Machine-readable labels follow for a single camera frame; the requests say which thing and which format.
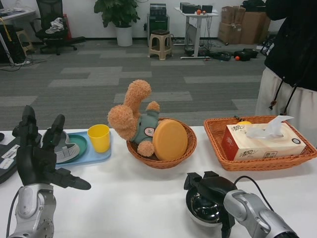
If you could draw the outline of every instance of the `person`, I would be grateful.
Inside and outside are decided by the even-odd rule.
[[[288,115],[317,147],[317,27],[314,0],[267,0],[271,20],[284,19],[267,51],[256,115]]]

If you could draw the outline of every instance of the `plastic cup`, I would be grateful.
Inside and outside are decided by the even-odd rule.
[[[108,126],[103,124],[93,125],[88,129],[87,134],[96,152],[104,153],[110,148],[110,131]]]

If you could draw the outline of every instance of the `blue tray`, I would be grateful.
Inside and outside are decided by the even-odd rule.
[[[104,152],[104,153],[97,153],[93,145],[91,144],[91,141],[89,139],[89,136],[87,135],[86,131],[82,132],[75,132],[75,133],[69,133],[68,135],[81,135],[83,136],[87,141],[87,150],[85,153],[77,160],[65,164],[56,164],[56,167],[65,167],[69,165],[87,165],[87,164],[94,164],[99,163],[102,161],[105,161],[107,158],[111,156],[111,142],[112,142],[112,136],[110,133],[110,148]]]

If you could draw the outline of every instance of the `wicker basket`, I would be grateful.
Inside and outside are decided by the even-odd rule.
[[[137,152],[138,145],[134,142],[131,142],[131,141],[127,141],[128,150],[135,158],[137,158],[138,160],[142,161],[144,164],[146,164],[152,168],[163,170],[163,169],[172,168],[172,167],[178,165],[179,163],[186,160],[189,156],[192,155],[192,153],[196,149],[196,145],[197,145],[197,138],[196,138],[194,131],[188,125],[182,123],[181,121],[178,121],[178,122],[181,123],[183,125],[183,127],[185,128],[185,130],[187,132],[187,138],[188,138],[188,145],[187,145],[186,152],[179,159],[171,160],[171,161],[161,161],[155,156],[155,154],[152,155],[151,157],[143,157],[140,154],[138,154],[138,152]]]
[[[243,117],[244,120],[256,123],[268,123],[275,116],[260,116],[260,117]],[[268,171],[281,170],[300,165],[310,159],[317,157],[316,148],[305,139],[293,126],[287,123],[292,130],[305,142],[306,147],[300,155],[285,156],[272,159],[258,159],[248,161],[229,161],[226,153],[221,145],[224,131],[227,125],[236,124],[238,121],[235,118],[219,118],[208,119],[204,122],[206,133],[211,141],[213,149],[218,157],[219,162],[228,171]]]

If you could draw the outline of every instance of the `white desk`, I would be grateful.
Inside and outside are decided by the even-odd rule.
[[[218,16],[217,10],[212,10],[212,13],[207,14],[186,14],[183,13],[179,7],[175,7],[175,10],[179,11],[181,14],[186,16],[186,27],[185,27],[185,45],[188,44],[188,38],[193,42],[194,44],[194,54],[189,57],[181,57],[181,59],[206,59],[210,57],[199,57],[198,51],[199,51],[199,39],[201,34],[201,27],[202,27],[202,19],[203,18],[209,18],[213,16]],[[194,27],[193,25],[189,24],[190,17],[197,19],[197,26]]]
[[[2,17],[2,19],[6,23],[9,20],[16,20],[18,18],[25,17],[25,16],[28,16],[28,15],[32,15],[34,13],[35,13],[35,10],[33,10],[33,11],[25,11],[25,12],[17,13],[17,14],[14,14],[14,15],[4,16],[4,17]],[[1,41],[2,45],[3,45],[4,50],[7,52],[7,55],[8,55],[8,58],[9,58],[10,62],[12,64],[14,64],[13,59],[10,56],[10,52],[8,50],[8,47],[6,46],[5,41],[4,41],[3,37],[2,37],[2,34],[0,34],[0,41]]]
[[[113,134],[112,156],[89,166],[68,166],[74,176],[92,185],[88,191],[54,186],[57,207],[55,238],[221,238],[215,230],[196,225],[188,216],[183,185],[188,172],[213,170],[234,181],[249,175],[258,183],[275,211],[300,238],[315,237],[317,160],[287,170],[228,172],[219,164],[205,130],[192,127],[198,144],[193,155],[178,166],[157,170],[135,159],[118,134]],[[8,143],[11,132],[5,132]],[[4,233],[12,199],[21,186],[18,173],[0,184],[0,231]],[[249,181],[238,187],[259,195]],[[11,233],[15,228],[12,218]],[[236,223],[230,238],[249,238]]]

